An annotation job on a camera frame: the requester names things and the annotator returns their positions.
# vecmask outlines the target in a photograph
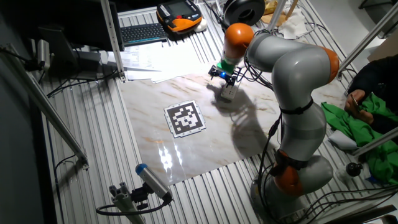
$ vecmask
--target wire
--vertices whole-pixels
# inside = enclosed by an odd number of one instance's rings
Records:
[[[351,71],[351,72],[354,72],[355,73],[355,75],[357,75],[358,73],[355,71],[355,70],[353,70],[353,69],[350,69],[350,68],[345,68],[343,71]]]
[[[98,80],[103,80],[103,79],[106,79],[106,78],[108,78],[108,77],[110,77],[111,75],[115,75],[115,74],[118,74],[119,72],[117,72],[118,70],[116,69],[114,72],[112,72],[111,74],[109,74],[109,75],[106,75],[106,76],[104,76],[104,77],[102,77],[102,78],[97,78],[96,80],[87,80],[87,81],[84,81],[84,82],[79,82],[79,83],[75,83],[75,84],[70,84],[70,85],[67,85],[67,86],[63,86],[63,84],[65,84],[68,80],[65,80],[65,82],[63,82],[60,86],[58,86],[55,90],[53,90],[53,91],[51,91],[49,94],[47,94],[47,97],[48,98],[50,98],[50,97],[53,97],[53,96],[55,96],[56,94],[58,94],[58,93],[60,93],[62,90],[64,90],[64,89],[66,89],[66,88],[69,88],[69,87],[72,87],[72,86],[75,86],[75,85],[81,85],[81,84],[85,84],[85,83],[90,83],[90,82],[93,82],[93,81],[98,81]]]
[[[43,79],[43,77],[44,77],[44,73],[45,73],[45,70],[43,70],[43,73],[42,73],[42,75],[41,75],[40,78],[39,78],[39,81],[38,81],[39,84],[40,84],[40,82],[42,81],[42,79]]]
[[[326,27],[324,27],[323,25],[320,25],[320,24],[317,24],[317,23],[314,23],[314,22],[306,22],[305,24],[317,26],[318,28],[321,28],[321,29],[323,29],[325,32],[327,32],[328,34],[330,34],[329,31],[326,29]]]
[[[76,156],[76,154],[73,155],[73,156],[66,157],[66,158],[62,159],[62,160],[55,166],[54,171],[57,171],[58,166],[61,165],[61,163],[62,163],[63,161],[65,161],[65,160],[67,160],[67,159],[70,159],[70,158],[72,158],[72,157],[75,157],[75,156]]]
[[[261,181],[262,181],[262,175],[263,175],[262,167],[264,166],[264,159],[266,157],[266,152],[267,152],[269,141],[271,140],[271,137],[273,137],[273,135],[276,133],[276,131],[278,129],[278,126],[279,126],[279,122],[280,122],[281,119],[282,119],[282,113],[280,113],[278,119],[275,121],[275,123],[269,129],[267,143],[266,143],[266,145],[264,146],[264,148],[262,150],[262,155],[261,155],[261,159],[260,159],[261,163],[260,163],[259,177],[258,177],[258,180],[259,180],[259,182],[258,182],[258,191],[259,191],[259,195],[260,195],[260,200],[261,200],[262,206],[264,206],[264,208],[268,208],[268,206],[266,204],[267,203],[266,200],[263,200],[262,195],[261,195]],[[264,181],[264,186],[267,184],[267,176],[266,176],[266,179]]]
[[[388,198],[384,199],[383,201],[379,202],[377,205],[374,205],[374,206],[372,206],[372,207],[370,207],[370,208],[368,208],[368,209],[365,209],[365,210],[356,212],[356,213],[354,213],[354,214],[350,214],[350,215],[348,215],[348,216],[346,216],[346,217],[344,217],[344,218],[352,217],[352,216],[354,216],[354,215],[357,215],[357,214],[360,214],[360,213],[363,213],[363,212],[367,212],[367,211],[369,211],[369,210],[372,210],[372,209],[376,208],[377,206],[381,205],[382,203],[388,201],[388,200],[389,200],[390,198],[392,198],[394,195],[395,195],[395,194],[392,194],[390,197],[388,197]]]
[[[243,77],[245,77],[249,82],[258,82],[261,85],[269,88],[270,90],[274,91],[274,88],[272,87],[272,84],[264,78],[261,74],[262,72],[258,72],[248,61],[248,56],[247,56],[247,51],[244,54],[244,66],[246,67],[246,71],[244,74],[241,74]],[[250,73],[251,78],[246,76],[246,72]]]
[[[80,57],[80,53],[79,53],[79,51],[77,50],[77,48],[74,48],[75,49],[75,52],[76,52],[76,54],[77,54],[77,57],[79,58],[79,60],[78,60],[78,63],[79,63],[79,67],[78,67],[78,71],[76,71],[76,76],[74,77],[74,78],[76,78],[78,75],[79,75],[79,73],[81,72],[81,57]],[[48,97],[48,95],[50,95],[50,94],[52,94],[52,93],[55,93],[57,90],[59,90],[59,88],[61,88],[61,86],[63,86],[67,81],[69,81],[70,79],[66,79],[61,85],[59,85],[58,87],[56,87],[56,89],[54,89],[53,91],[51,91],[49,94],[47,94],[47,97]]]
[[[225,21],[219,16],[217,15],[217,12],[214,11],[214,9],[207,3],[206,0],[202,0],[207,8],[214,14],[214,16],[216,17],[217,23],[220,24],[223,28],[227,29],[228,25],[225,23]]]
[[[12,52],[6,50],[4,47],[0,47],[0,52],[4,52],[4,53],[6,53],[6,54],[12,55],[12,56],[17,57],[17,58],[19,58],[19,59],[21,59],[21,60],[23,60],[23,61],[25,61],[25,62],[30,62],[30,60],[28,60],[28,59],[26,59],[26,58],[24,58],[24,57],[21,57],[21,56],[19,56],[18,54],[12,53]]]
[[[101,210],[102,209],[106,209],[106,208],[114,208],[114,207],[116,207],[115,205],[104,205],[104,206],[96,208],[95,212],[100,214],[100,215],[108,215],[108,216],[142,215],[142,214],[147,214],[147,213],[150,213],[150,212],[156,212],[156,211],[162,209],[167,204],[168,203],[163,202],[160,206],[158,206],[156,208],[151,208],[151,209],[147,209],[147,210],[144,210],[144,211],[137,211],[137,212],[104,212],[104,211],[101,211]]]
[[[264,181],[265,183],[267,182],[268,176],[269,176],[269,173],[266,175],[266,178],[265,178],[265,181]],[[314,212],[316,209],[318,209],[319,207],[322,207],[322,206],[324,206],[324,205],[328,205],[328,206],[326,206],[324,209],[322,209],[320,212],[318,212],[318,213],[315,215],[315,217],[313,217],[309,222],[307,222],[307,224],[310,223],[310,222],[312,222],[317,216],[319,216],[319,215],[321,214],[321,212],[325,211],[328,207],[330,207],[330,206],[332,206],[332,205],[341,204],[341,203],[347,203],[347,202],[356,202],[356,201],[367,201],[367,200],[382,199],[382,198],[384,198],[384,197],[386,197],[386,196],[388,196],[388,195],[383,195],[383,196],[381,196],[381,197],[376,197],[376,198],[373,198],[373,197],[376,196],[376,195],[378,195],[378,194],[382,194],[382,193],[385,193],[385,192],[388,192],[388,191],[394,190],[394,189],[397,190],[398,187],[394,185],[394,186],[383,187],[383,188],[378,188],[378,189],[347,190],[347,191],[330,192],[330,193],[325,194],[325,195],[323,195],[322,197],[318,198],[316,201],[314,201],[314,202],[311,204],[311,206],[309,206],[309,208],[306,210],[306,212],[304,213],[304,215],[303,215],[301,218],[299,218],[298,220],[294,221],[293,223],[299,223],[299,222],[303,221],[304,219],[308,218],[308,216],[309,216],[312,212]],[[322,198],[327,197],[327,196],[332,195],[332,194],[338,194],[338,193],[348,194],[348,193],[355,193],[355,192],[370,192],[370,191],[373,191],[373,190],[383,190],[383,191],[382,191],[382,192],[379,192],[379,193],[376,193],[376,194],[373,194],[373,195],[369,195],[369,196],[364,197],[364,198],[354,198],[354,199],[338,200],[338,201],[335,201],[335,202],[325,202],[325,203],[321,203],[321,204],[317,205],[316,207],[314,207],[314,205],[315,205],[316,203],[318,203]],[[397,193],[397,192],[395,191],[395,192],[393,192],[391,195],[389,194],[389,195],[390,195],[390,198],[391,198],[392,196],[394,196],[396,193]],[[272,215],[272,213],[271,213],[271,211],[270,211],[270,209],[269,209],[269,206],[268,206],[268,204],[267,204],[267,200],[265,200],[265,204],[267,205],[267,207],[266,207],[265,209],[266,209],[266,212],[268,213],[268,215],[269,215],[276,223],[283,224],[282,222],[278,221],[278,220]]]
[[[49,120],[46,118],[45,122],[47,124],[47,134],[49,136],[51,136],[50,133],[50,125],[49,125]],[[49,138],[49,142],[50,142],[50,150],[51,150],[51,160],[52,160],[52,164],[55,164],[55,159],[54,159],[54,150],[52,147],[52,140],[51,138]],[[64,218],[63,218],[63,209],[62,209],[62,203],[61,203],[61,195],[60,195],[60,188],[58,186],[58,176],[57,176],[57,172],[54,172],[54,179],[55,179],[55,188],[57,190],[57,197],[58,197],[58,203],[60,205],[60,211],[61,211],[61,219],[62,219],[62,223],[65,224]]]

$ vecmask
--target green cloth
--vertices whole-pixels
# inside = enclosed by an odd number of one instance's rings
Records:
[[[398,121],[398,116],[386,108],[386,102],[371,93],[360,106],[362,110],[372,114],[380,114],[394,121]],[[326,121],[333,128],[353,139],[358,147],[364,146],[382,136],[373,131],[367,123],[352,117],[344,110],[334,105],[322,103]],[[366,153],[366,160],[369,164],[372,175],[383,182],[398,184],[398,146],[393,141],[388,141],[383,145],[370,150]]]

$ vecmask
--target metal slatted table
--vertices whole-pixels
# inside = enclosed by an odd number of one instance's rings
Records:
[[[202,2],[197,4],[208,21],[208,28],[205,32],[190,34],[180,41],[191,42],[202,63],[218,60],[223,48],[223,32],[221,27],[213,22],[212,15],[205,5]],[[308,0],[302,0],[301,6],[298,7],[304,7],[314,19],[311,21],[307,12],[303,11],[306,22],[316,22],[326,27]],[[121,27],[153,22],[157,22],[154,7],[119,14]],[[263,28],[263,25],[258,23],[257,27]],[[333,40],[333,36],[323,30],[315,29],[306,39],[310,44],[334,50],[340,62],[346,56]],[[166,44],[171,46],[178,43],[168,40]],[[351,72],[343,73],[341,84],[345,89],[348,88],[353,75]],[[52,80],[50,83],[43,83],[42,87],[48,93],[59,84],[57,80]],[[98,83],[91,82],[65,89],[50,99],[78,143],[85,148],[90,164],[90,168],[84,170],[75,167],[76,159],[70,159],[59,167],[56,175],[58,180],[61,180],[60,201],[55,190],[55,174],[50,170],[59,223],[62,223],[62,214],[65,223],[129,223],[125,217],[106,217],[95,212],[96,207],[111,204],[108,190],[110,185],[126,182],[130,190],[142,185],[142,180],[135,173],[135,167],[142,161],[121,95],[121,85],[123,83],[118,78],[99,80]],[[43,119],[49,163],[53,166],[73,153],[45,116]],[[353,157],[336,150],[326,141],[326,137],[316,153],[326,157],[334,170],[354,162]],[[268,153],[268,159],[274,161],[273,153]],[[266,160],[266,165],[270,164],[270,160]],[[250,198],[251,182],[257,175],[259,163],[259,156],[253,156],[173,184],[170,188],[174,195],[174,203],[143,217],[147,223],[260,223],[262,221],[254,212]],[[356,178],[348,187],[350,190],[356,190],[374,186]],[[334,190],[348,188],[339,180],[332,179],[324,188],[306,195],[305,198],[311,203]],[[364,195],[336,195],[324,198],[321,203]],[[149,197],[150,208],[160,204],[161,201],[155,195]],[[351,204],[336,208],[324,214],[324,220],[320,222],[353,211],[357,206],[359,205]]]

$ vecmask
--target spool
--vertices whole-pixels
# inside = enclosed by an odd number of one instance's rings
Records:
[[[224,21],[230,26],[243,23],[253,26],[264,14],[264,0],[228,0],[224,5]]]

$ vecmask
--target hand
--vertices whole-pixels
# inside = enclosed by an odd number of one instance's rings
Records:
[[[360,102],[365,96],[365,91],[355,90],[352,93],[350,93],[350,95],[352,95],[357,102]],[[347,112],[351,112],[353,114],[354,113],[358,114],[358,111],[356,110],[356,108],[354,106],[353,99],[349,95],[347,97],[346,106],[344,107],[344,110]]]
[[[373,114],[365,110],[361,110],[360,112],[355,111],[353,113],[353,117],[356,119],[360,119],[361,121],[367,123],[368,125],[371,125],[374,121]]]

